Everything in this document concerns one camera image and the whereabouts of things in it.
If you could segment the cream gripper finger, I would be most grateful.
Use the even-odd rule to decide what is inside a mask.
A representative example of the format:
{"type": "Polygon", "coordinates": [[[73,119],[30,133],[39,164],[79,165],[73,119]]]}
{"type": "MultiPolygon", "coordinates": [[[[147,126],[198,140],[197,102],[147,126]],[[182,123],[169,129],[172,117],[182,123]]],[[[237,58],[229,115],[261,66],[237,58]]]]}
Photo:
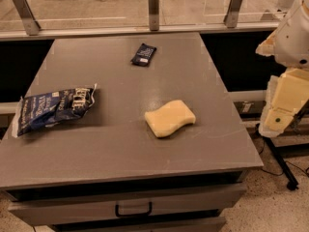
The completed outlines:
{"type": "Polygon", "coordinates": [[[282,133],[286,127],[292,122],[294,116],[288,113],[285,113],[281,110],[271,109],[265,118],[265,128],[268,131],[275,131],[282,133]]]}
{"type": "Polygon", "coordinates": [[[274,93],[277,87],[277,82],[278,82],[278,77],[275,75],[272,75],[270,77],[269,82],[267,83],[267,90],[266,90],[266,96],[265,96],[266,104],[263,108],[263,111],[260,117],[260,125],[258,128],[259,134],[267,138],[272,138],[272,137],[276,137],[279,135],[277,131],[271,130],[266,125],[266,118],[269,113],[269,110],[271,109],[271,101],[273,99],[273,96],[274,96],[274,93]]]}

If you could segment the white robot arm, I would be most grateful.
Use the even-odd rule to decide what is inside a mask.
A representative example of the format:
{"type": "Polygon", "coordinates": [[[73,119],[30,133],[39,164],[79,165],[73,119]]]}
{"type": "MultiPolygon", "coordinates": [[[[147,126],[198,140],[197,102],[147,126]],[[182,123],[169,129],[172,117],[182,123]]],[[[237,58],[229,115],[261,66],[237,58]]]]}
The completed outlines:
{"type": "Polygon", "coordinates": [[[309,0],[295,0],[256,53],[286,67],[279,77],[270,77],[259,126],[260,135],[276,137],[309,101],[309,0]]]}

